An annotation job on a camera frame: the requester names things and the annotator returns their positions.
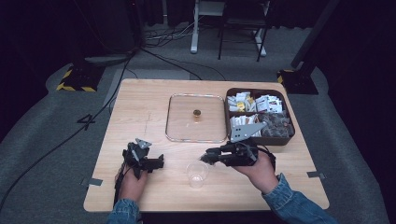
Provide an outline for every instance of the forearm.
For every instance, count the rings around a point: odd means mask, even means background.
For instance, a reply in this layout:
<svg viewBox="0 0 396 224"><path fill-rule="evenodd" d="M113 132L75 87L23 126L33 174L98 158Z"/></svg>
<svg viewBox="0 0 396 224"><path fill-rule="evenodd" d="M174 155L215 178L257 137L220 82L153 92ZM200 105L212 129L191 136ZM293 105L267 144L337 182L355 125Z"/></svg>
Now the forearm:
<svg viewBox="0 0 396 224"><path fill-rule="evenodd" d="M333 217L301 192L292 190L282 174L278 185L262 197L271 209L288 223L337 223Z"/></svg>
<svg viewBox="0 0 396 224"><path fill-rule="evenodd" d="M139 207L136 202L129 199L121 199L114 205L113 211L108 215L106 223L135 224L139 218Z"/></svg>

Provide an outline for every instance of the human hand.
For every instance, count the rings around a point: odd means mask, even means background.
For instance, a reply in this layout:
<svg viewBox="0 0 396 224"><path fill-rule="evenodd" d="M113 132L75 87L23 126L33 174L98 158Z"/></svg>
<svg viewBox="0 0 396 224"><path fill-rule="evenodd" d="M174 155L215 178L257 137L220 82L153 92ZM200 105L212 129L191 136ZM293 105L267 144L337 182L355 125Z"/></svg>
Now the human hand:
<svg viewBox="0 0 396 224"><path fill-rule="evenodd" d="M134 176L134 170L128 165L124 166L124 178L121 183L119 200L120 199L130 199L137 202L143 194L143 190L146 186L148 180L148 171L142 171L140 178L137 179Z"/></svg>
<svg viewBox="0 0 396 224"><path fill-rule="evenodd" d="M275 176L274 168L268 155L259 151L258 157L256 163L252 166L235 166L233 168L239 173L246 175L256 189L267 194L277 186L279 181Z"/></svg>

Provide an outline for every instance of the brown storage box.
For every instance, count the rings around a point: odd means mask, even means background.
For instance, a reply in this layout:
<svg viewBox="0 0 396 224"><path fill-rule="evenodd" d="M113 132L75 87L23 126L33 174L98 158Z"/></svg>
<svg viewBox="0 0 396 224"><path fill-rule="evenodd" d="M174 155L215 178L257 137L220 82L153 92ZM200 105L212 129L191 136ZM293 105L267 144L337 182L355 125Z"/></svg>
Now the brown storage box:
<svg viewBox="0 0 396 224"><path fill-rule="evenodd" d="M238 92L244 92L244 91L249 91L250 96L253 97L254 100L257 98L261 97L262 95L273 95L279 98L279 100L282 101L282 108L284 111L286 111L286 116L290 119L290 113L288 110L288 107L285 103L285 98L283 97L282 93L279 91L274 91L274 90L257 90L257 89L238 89L238 88L232 88L227 91L227 97L228 96L235 96ZM228 132L228 137L230 138L231 135L231 122L230 118L232 117L238 117L238 116L252 116L254 114L260 114L260 112L234 112L230 111L230 106L228 104L228 99L225 99L225 113L226 113L226 128ZM289 124L291 125L292 128L292 135L294 135L295 130L294 130L294 125L292 120L290 119ZM269 136L262 136L262 137L252 137L252 139L259 145L264 145L264 146L285 146L289 140L292 138L292 135L289 137L269 137Z"/></svg>

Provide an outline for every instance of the chair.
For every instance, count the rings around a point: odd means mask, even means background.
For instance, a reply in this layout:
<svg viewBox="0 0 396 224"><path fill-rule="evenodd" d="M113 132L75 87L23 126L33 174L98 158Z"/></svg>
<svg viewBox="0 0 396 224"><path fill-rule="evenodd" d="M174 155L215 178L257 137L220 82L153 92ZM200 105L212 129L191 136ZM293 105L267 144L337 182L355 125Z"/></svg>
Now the chair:
<svg viewBox="0 0 396 224"><path fill-rule="evenodd" d="M233 43L254 43L255 45L260 45L259 55L257 57L257 62L260 60L262 47L264 43L267 30L271 28L268 24L267 18L272 8L273 2L271 0L267 13L265 13L264 6L268 1L262 0L226 0L224 4L223 14L221 18L221 26L219 29L219 57L221 57L221 50L223 42L233 42ZM236 40L225 40L224 30L225 29L238 29L238 30L255 30L253 32L251 41L236 41ZM262 33L261 29L264 30L263 37L261 41L259 35Z"/></svg>

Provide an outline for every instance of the clear plastic cup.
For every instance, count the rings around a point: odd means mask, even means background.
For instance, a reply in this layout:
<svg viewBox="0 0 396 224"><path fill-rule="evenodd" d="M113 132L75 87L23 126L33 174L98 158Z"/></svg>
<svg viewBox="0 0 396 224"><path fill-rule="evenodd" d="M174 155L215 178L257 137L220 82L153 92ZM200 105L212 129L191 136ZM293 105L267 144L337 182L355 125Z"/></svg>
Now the clear plastic cup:
<svg viewBox="0 0 396 224"><path fill-rule="evenodd" d="M187 177L190 186L198 189L204 185L205 179L209 173L209 167L202 161L191 162L187 166Z"/></svg>

